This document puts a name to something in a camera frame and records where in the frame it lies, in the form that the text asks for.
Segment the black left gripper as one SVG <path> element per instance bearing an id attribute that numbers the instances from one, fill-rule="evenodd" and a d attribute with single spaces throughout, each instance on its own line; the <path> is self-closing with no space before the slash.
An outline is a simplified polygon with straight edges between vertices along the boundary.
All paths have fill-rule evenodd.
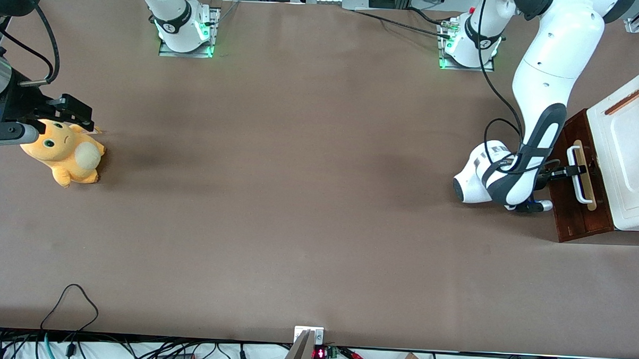
<path id="1" fill-rule="evenodd" d="M 546 161 L 539 169 L 534 190 L 542 190 L 548 184 L 548 181 L 559 181 L 587 174 L 587 167 L 585 165 L 568 165 L 558 169 L 559 167 L 560 160 L 551 159 Z"/>

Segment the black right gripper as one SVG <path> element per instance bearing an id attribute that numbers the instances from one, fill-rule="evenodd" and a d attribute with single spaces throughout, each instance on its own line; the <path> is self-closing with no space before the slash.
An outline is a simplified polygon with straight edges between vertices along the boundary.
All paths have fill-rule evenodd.
<path id="1" fill-rule="evenodd" d="M 0 71 L 0 122 L 23 122 L 30 119 L 38 133 L 89 133 L 96 129 L 92 122 L 93 109 L 74 96 L 63 93 L 59 99 L 60 117 L 52 98 L 46 97 L 38 87 L 22 87 L 28 79 L 17 71 Z"/>

